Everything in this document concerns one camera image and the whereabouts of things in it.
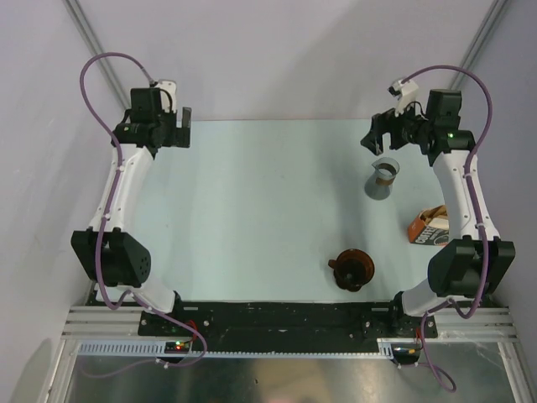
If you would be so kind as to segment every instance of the metal floor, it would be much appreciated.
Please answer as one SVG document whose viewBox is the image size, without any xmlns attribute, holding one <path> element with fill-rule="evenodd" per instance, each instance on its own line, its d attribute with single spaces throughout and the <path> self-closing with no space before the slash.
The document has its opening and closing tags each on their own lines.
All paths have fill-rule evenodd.
<svg viewBox="0 0 537 403">
<path fill-rule="evenodd" d="M 204 359 L 185 369 L 144 364 L 108 379 L 75 369 L 69 403 L 514 402 L 496 343 L 430 345 L 435 364 L 456 381 L 445 392 L 428 369 L 379 359 Z M 92 374 L 140 358 L 79 357 Z"/>
</svg>

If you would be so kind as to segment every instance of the cardboard box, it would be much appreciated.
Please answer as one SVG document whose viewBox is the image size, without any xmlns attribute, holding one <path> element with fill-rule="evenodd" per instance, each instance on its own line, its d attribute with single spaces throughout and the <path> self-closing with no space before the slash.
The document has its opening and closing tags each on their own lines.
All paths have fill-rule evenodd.
<svg viewBox="0 0 537 403">
<path fill-rule="evenodd" d="M 449 242 L 449 233 L 446 206 L 423 210 L 409 225 L 409 241 L 419 245 L 444 246 Z"/>
</svg>

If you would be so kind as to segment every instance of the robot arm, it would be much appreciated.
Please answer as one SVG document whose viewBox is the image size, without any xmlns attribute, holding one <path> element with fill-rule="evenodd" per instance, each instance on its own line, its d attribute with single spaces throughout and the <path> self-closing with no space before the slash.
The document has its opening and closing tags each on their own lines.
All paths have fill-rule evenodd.
<svg viewBox="0 0 537 403">
<path fill-rule="evenodd" d="M 400 296 L 402 313 L 420 317 L 446 299 L 473 298 L 479 286 L 483 243 L 466 175 L 472 177 L 489 246 L 485 294 L 492 293 L 503 278 L 514 259 L 514 245 L 500 240 L 490 219 L 477 176 L 476 156 L 465 174 L 467 156 L 476 143 L 471 132 L 459 129 L 461 93 L 432 90 L 425 115 L 416 116 L 418 87 L 412 80 L 398 80 L 389 91 L 399 97 L 398 106 L 373 116 L 371 130 L 361 144 L 375 155 L 383 152 L 385 133 L 390 134 L 390 149 L 418 144 L 441 184 L 450 220 L 450 242 L 429 262 L 427 279 Z"/>
<path fill-rule="evenodd" d="M 158 81 L 149 88 L 131 90 L 132 109 L 114 129 L 123 161 L 103 234 L 102 274 L 107 287 L 130 290 L 148 306 L 172 311 L 175 293 L 151 273 L 149 251 L 129 234 L 143 181 L 160 147 L 190 147 L 190 109 L 183 108 L 182 125 L 176 127 L 176 85 Z M 74 231 L 71 245 L 91 280 L 96 280 L 95 252 L 98 228 L 117 171 L 117 152 L 103 196 L 86 231 Z"/>
</svg>

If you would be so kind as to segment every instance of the black mounting bracket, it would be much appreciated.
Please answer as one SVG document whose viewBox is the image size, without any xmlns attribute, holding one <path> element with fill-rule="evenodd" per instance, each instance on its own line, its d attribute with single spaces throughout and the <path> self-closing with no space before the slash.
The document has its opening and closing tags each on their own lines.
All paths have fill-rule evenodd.
<svg viewBox="0 0 537 403">
<path fill-rule="evenodd" d="M 377 338 L 414 338 L 420 318 L 394 322 L 389 302 L 180 302 L 170 313 L 194 321 L 212 352 L 375 353 Z M 428 338 L 437 337 L 434 318 Z M 139 336 L 190 338 L 191 333 L 144 312 Z M 199 340 L 194 348 L 201 350 Z"/>
</svg>

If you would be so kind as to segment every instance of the white wall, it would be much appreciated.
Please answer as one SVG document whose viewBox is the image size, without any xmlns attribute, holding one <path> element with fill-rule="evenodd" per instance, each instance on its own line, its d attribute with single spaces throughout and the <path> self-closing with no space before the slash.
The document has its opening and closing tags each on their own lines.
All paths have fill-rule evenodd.
<svg viewBox="0 0 537 403">
<path fill-rule="evenodd" d="M 31 403 L 87 285 L 70 234 L 98 203 L 110 147 L 81 100 L 90 55 L 61 1 L 3 0 L 0 50 L 0 401 Z M 97 68 L 87 81 L 115 123 Z"/>
<path fill-rule="evenodd" d="M 492 219 L 517 257 L 496 296 L 511 307 L 537 378 L 537 2 L 512 2 L 475 68 L 493 97 L 491 131 L 479 152 L 479 172 Z M 470 80 L 463 87 L 461 127 L 481 133 L 486 105 Z"/>
<path fill-rule="evenodd" d="M 394 79 L 458 65 L 491 2 L 80 1 L 104 49 L 177 80 L 195 120 L 370 118 L 393 106 Z M 126 88 L 136 83 L 114 65 Z"/>
</svg>

